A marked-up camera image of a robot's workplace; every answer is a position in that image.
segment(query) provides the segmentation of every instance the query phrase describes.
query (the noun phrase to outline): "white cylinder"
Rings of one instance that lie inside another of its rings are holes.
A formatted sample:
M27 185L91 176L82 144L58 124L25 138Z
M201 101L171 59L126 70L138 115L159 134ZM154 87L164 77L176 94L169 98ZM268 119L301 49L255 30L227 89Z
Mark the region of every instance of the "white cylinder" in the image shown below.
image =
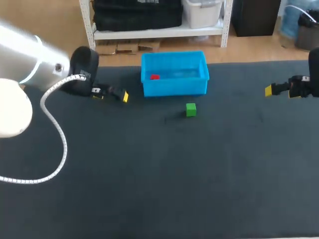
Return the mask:
M18 82L0 79L0 138L21 134L31 119L31 101Z
M0 20L0 78L47 90L68 76L68 55Z

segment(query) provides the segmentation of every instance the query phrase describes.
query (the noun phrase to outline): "dark gray mat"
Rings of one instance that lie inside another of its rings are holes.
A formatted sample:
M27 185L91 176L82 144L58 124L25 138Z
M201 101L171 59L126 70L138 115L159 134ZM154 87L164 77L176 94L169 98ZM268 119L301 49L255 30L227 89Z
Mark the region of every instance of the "dark gray mat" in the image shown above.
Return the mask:
M211 239L319 236L319 100L265 98L307 62L215 64L202 97L144 99L139 68L101 68L127 105L55 93L48 108L69 156L53 180L0 183L2 239ZM0 175L38 178L62 155L34 105L30 128L0 141ZM198 116L184 119L185 104Z

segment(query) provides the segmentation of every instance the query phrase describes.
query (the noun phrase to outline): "black cabinet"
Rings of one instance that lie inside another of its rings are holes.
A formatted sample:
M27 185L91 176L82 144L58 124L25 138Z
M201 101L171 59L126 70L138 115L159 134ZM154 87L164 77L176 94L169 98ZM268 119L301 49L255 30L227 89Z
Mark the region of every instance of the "black cabinet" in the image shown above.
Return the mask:
M232 23L237 36L274 33L281 0L234 0Z

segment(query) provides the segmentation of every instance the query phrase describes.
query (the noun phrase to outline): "white shelf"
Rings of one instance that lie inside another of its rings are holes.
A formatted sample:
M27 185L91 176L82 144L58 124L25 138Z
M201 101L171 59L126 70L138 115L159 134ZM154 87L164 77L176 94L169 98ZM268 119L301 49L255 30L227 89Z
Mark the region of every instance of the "white shelf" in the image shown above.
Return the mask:
M142 31L95 31L93 33L95 40L112 40L112 39L140 39L140 38L164 38L164 37L183 37L183 36L209 36L221 35L223 32L223 19L220 18L218 23L212 27L199 29L191 29L188 22L183 19L183 23L179 27L142 30Z
M144 31L97 31L95 24L91 25L90 0L79 0L82 11L83 22L91 49L95 49L95 40L113 39L142 39L142 38L165 38L165 37L184 37L184 36L208 36L222 35L221 47L227 46L229 24L233 0L225 0L224 18L220 18L218 24L213 27L191 29L186 20L179 27L172 27L157 30Z

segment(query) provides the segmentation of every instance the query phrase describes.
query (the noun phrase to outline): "white plastic container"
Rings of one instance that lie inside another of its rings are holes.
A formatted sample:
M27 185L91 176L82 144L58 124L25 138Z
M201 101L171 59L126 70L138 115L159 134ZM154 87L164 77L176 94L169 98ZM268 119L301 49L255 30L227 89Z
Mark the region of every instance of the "white plastic container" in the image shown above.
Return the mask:
M223 2L224 0L183 0L184 14L190 28L216 25Z

